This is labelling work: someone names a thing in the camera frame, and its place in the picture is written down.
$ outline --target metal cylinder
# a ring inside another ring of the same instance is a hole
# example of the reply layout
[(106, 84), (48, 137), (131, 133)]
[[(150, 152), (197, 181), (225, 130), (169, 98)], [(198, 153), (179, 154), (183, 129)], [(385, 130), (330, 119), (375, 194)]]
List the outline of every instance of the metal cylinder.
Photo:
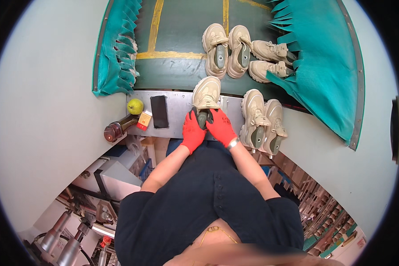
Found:
[(77, 261), (78, 254), (81, 250), (81, 244), (75, 238), (71, 238), (65, 245), (61, 255), (56, 263), (59, 266), (73, 266)]
[(105, 263), (106, 263), (106, 252), (101, 250), (97, 266), (105, 266)]
[(52, 229), (50, 229), (46, 236), (44, 236), (40, 245), (47, 253), (52, 253), (53, 249), (58, 243), (62, 231), (65, 229), (66, 224), (71, 218), (71, 213), (72, 210), (65, 211), (56, 224), (52, 227)]

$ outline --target work glove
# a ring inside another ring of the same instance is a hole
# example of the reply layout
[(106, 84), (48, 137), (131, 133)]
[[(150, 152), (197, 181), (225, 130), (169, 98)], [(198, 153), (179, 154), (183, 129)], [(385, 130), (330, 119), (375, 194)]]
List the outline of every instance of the work glove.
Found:
[(238, 135), (235, 134), (229, 118), (222, 110), (209, 109), (208, 112), (209, 115), (205, 122), (208, 131), (227, 148)]
[(186, 114), (183, 124), (183, 141), (181, 145), (186, 146), (192, 154), (194, 150), (204, 141), (207, 130), (202, 130), (198, 125), (197, 109), (194, 107)]

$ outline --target person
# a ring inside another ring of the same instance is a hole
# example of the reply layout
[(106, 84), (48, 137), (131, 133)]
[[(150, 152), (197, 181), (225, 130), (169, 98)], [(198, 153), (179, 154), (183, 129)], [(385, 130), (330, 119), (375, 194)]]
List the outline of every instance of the person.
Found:
[[(218, 142), (204, 140), (207, 130)], [(121, 201), (122, 266), (210, 265), (184, 254), (213, 244), (303, 249), (298, 206), (273, 189), (222, 110), (210, 109), (202, 130), (193, 108), (182, 133), (140, 191)]]

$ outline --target smartphone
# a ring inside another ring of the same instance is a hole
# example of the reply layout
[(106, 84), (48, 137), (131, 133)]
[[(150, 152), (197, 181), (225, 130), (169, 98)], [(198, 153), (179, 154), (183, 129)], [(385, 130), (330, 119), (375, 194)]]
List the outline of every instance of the smartphone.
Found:
[(165, 95), (151, 97), (152, 119), (154, 120), (155, 129), (168, 128), (167, 103), (165, 99)]

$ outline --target sneaker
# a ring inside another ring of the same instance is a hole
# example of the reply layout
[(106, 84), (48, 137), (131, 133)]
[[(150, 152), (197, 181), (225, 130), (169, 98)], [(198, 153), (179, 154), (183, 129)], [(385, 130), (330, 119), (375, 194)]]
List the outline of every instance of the sneaker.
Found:
[(218, 23), (208, 26), (202, 35), (202, 47), (207, 53), (205, 72), (207, 76), (222, 79), (228, 65), (228, 38), (225, 29)]
[(238, 25), (231, 29), (229, 48), (232, 50), (232, 54), (229, 56), (228, 75), (232, 78), (240, 78), (248, 69), (250, 51), (253, 48), (247, 28)]
[(272, 42), (265, 42), (264, 40), (255, 40), (252, 43), (253, 48), (251, 52), (257, 59), (264, 61), (284, 61), (292, 66), (292, 63), (287, 60), (287, 44), (273, 44)]
[(248, 63), (248, 73), (257, 82), (269, 83), (270, 81), (266, 78), (268, 71), (279, 77), (288, 76), (287, 67), (283, 61), (279, 61), (277, 64), (266, 61), (250, 61)]
[(203, 78), (195, 86), (192, 93), (192, 105), (197, 108), (197, 119), (200, 128), (205, 129), (205, 121), (208, 112), (205, 109), (219, 109), (220, 80), (217, 77), (209, 76)]
[(278, 153), (282, 138), (288, 135), (282, 127), (281, 103), (277, 99), (271, 99), (265, 104), (265, 109), (265, 115), (271, 121), (271, 125), (266, 127), (265, 140), (259, 150), (273, 156)]
[(241, 101), (241, 110), (245, 118), (245, 124), (241, 127), (239, 140), (244, 146), (258, 149), (261, 147), (264, 137), (264, 126), (271, 125), (271, 122), (264, 115), (265, 103), (260, 91), (251, 89), (245, 93)]

